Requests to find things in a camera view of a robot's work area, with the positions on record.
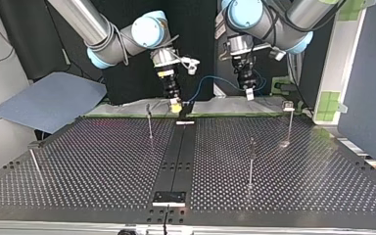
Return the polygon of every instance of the black curtain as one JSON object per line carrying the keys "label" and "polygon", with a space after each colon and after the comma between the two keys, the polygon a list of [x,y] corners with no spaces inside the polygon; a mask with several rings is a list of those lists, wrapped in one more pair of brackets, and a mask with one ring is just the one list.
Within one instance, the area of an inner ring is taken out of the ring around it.
{"label": "black curtain", "polygon": [[[182,56],[201,61],[197,74],[190,76],[180,70],[182,97],[187,100],[197,90],[200,79],[214,74],[214,19],[216,1],[213,0],[93,0],[96,8],[118,28],[132,24],[143,14],[163,10],[171,35],[179,35],[174,47]],[[144,52],[130,59],[129,66],[120,64],[103,71],[108,96],[112,103],[123,104],[145,98],[163,97],[163,86],[155,74],[150,53]],[[199,100],[212,97],[212,82],[203,84]]]}

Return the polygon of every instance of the metal frame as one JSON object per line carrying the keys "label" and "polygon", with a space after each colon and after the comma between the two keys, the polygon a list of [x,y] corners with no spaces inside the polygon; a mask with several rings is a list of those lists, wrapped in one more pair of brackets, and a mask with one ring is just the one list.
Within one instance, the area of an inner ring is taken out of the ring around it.
{"label": "metal frame", "polygon": [[[66,126],[46,140],[44,148],[73,126],[74,124]],[[196,131],[197,122],[192,125],[176,125],[174,127],[164,154],[160,173],[151,192],[151,198],[158,191],[173,191],[186,192],[187,199],[190,199],[195,154],[193,145],[196,141]],[[347,161],[357,165],[359,170],[367,171],[368,177],[376,181],[376,170],[366,167],[366,164],[354,152],[335,138],[332,143],[345,153]],[[19,157],[16,161],[24,161],[26,158],[29,158],[28,154]],[[36,233],[39,231],[41,234],[63,234],[63,232],[66,234],[117,234],[121,229],[133,229],[142,234],[146,232],[164,234],[164,225],[166,224],[167,232],[186,234],[376,234],[376,230],[371,230],[371,228],[376,229],[376,216],[371,217],[365,214],[354,215],[339,212],[322,214],[301,211],[244,213],[242,220],[238,220],[239,214],[235,211],[220,213],[215,216],[215,214],[206,211],[192,211],[190,205],[190,200],[188,200],[185,208],[150,206],[143,212],[103,211],[103,213],[99,213],[95,210],[62,209],[47,210],[45,213],[41,210],[29,211],[34,212],[34,220],[45,222],[15,221],[28,220],[28,213],[22,213],[17,208],[11,208],[9,211],[11,213],[6,213],[5,217],[14,221],[0,220],[0,233],[25,234],[25,232],[34,233],[35,231]],[[137,219],[133,220],[131,224],[123,223],[128,221],[129,217],[137,217]],[[333,227],[342,227],[343,229],[332,229]]]}

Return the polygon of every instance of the green tape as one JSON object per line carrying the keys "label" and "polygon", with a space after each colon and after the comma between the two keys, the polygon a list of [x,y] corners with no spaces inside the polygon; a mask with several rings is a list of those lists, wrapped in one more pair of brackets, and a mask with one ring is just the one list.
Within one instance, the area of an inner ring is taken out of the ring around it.
{"label": "green tape", "polygon": [[338,21],[349,22],[358,21],[361,11],[363,10],[364,0],[349,0],[341,8]]}
{"label": "green tape", "polygon": [[289,95],[289,91],[281,91],[280,89],[277,89],[274,87],[276,83],[280,84],[291,84],[289,76],[279,76],[279,77],[273,77],[271,79],[271,94],[272,95]]}
{"label": "green tape", "polygon": [[339,2],[339,0],[319,0],[319,2],[326,4],[336,4]]}
{"label": "green tape", "polygon": [[338,111],[340,92],[322,92],[316,113],[316,120],[333,121]]}
{"label": "green tape", "polygon": [[[86,115],[84,118],[146,118],[146,115]],[[152,118],[178,118],[178,115],[167,114],[167,115],[152,115]]]}
{"label": "green tape", "polygon": [[282,117],[285,113],[215,113],[215,114],[190,114],[189,118],[218,118],[218,117]]}

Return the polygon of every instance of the metal rod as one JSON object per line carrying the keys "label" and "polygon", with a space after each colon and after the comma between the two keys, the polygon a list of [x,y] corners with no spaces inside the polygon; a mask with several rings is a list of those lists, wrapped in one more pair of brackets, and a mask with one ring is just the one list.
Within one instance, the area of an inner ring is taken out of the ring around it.
{"label": "metal rod", "polygon": [[286,14],[289,20],[296,26],[311,28],[322,20],[338,2],[339,0],[329,2],[320,0],[295,0]]}
{"label": "metal rod", "polygon": [[147,113],[148,123],[149,123],[149,138],[153,139],[154,135],[152,133],[152,121],[151,121],[152,113],[151,113],[151,105],[150,104],[146,105],[146,113]]}
{"label": "metal rod", "polygon": [[90,0],[49,0],[51,5],[89,45],[103,42],[109,25]]}
{"label": "metal rod", "polygon": [[251,138],[250,141],[250,172],[249,172],[249,189],[253,189],[253,162],[255,161],[256,155],[256,142],[255,138]]}
{"label": "metal rod", "polygon": [[288,131],[288,139],[287,139],[287,141],[289,143],[290,143],[290,139],[291,139],[292,123],[293,123],[293,111],[291,111],[291,120],[289,122],[289,131]]}
{"label": "metal rod", "polygon": [[249,174],[249,188],[253,188],[253,162],[254,159],[250,159],[250,174]]}
{"label": "metal rod", "polygon": [[35,167],[36,167],[36,170],[38,171],[39,177],[41,178],[42,185],[45,187],[44,177],[42,177],[41,169],[39,168],[39,164],[38,164],[38,161],[36,160],[35,154],[34,154],[34,152],[33,152],[32,149],[30,149],[29,152],[30,152],[30,154],[32,156],[33,163],[35,164]]}

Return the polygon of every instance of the silver cylinder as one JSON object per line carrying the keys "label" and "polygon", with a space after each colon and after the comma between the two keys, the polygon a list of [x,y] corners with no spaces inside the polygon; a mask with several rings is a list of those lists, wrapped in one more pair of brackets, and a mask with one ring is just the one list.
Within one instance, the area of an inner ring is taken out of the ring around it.
{"label": "silver cylinder", "polygon": [[137,45],[137,43],[133,40],[132,36],[132,24],[125,27],[120,31],[125,37],[123,38],[124,47],[126,48],[126,51],[131,56],[136,56],[144,51],[146,51],[146,48],[141,47]]}
{"label": "silver cylinder", "polygon": [[231,55],[242,54],[253,49],[253,37],[248,34],[228,38]]}
{"label": "silver cylinder", "polygon": [[[263,38],[267,34],[267,32],[270,30],[270,27],[272,24],[272,20],[268,11],[269,10],[264,8],[260,22],[256,24],[254,27],[246,29],[245,32],[257,38]],[[302,40],[304,40],[306,35],[307,33],[296,31],[293,28],[286,25],[285,23],[283,23],[283,21],[278,20],[276,23],[275,46],[281,50],[291,49],[295,47],[298,43],[300,43]],[[270,34],[267,36],[267,38],[264,41],[270,44],[273,44],[274,42],[273,30],[270,32]]]}
{"label": "silver cylinder", "polygon": [[173,50],[172,48],[161,48],[157,49],[154,52],[152,52],[152,61],[154,62],[154,65],[163,65],[168,64],[177,58],[173,55],[174,53],[171,53],[170,50]]}
{"label": "silver cylinder", "polygon": [[49,0],[88,45],[97,45],[109,35],[109,25],[90,0]]}
{"label": "silver cylinder", "polygon": [[312,28],[331,11],[338,1],[324,3],[320,0],[295,0],[286,14],[294,25]]}

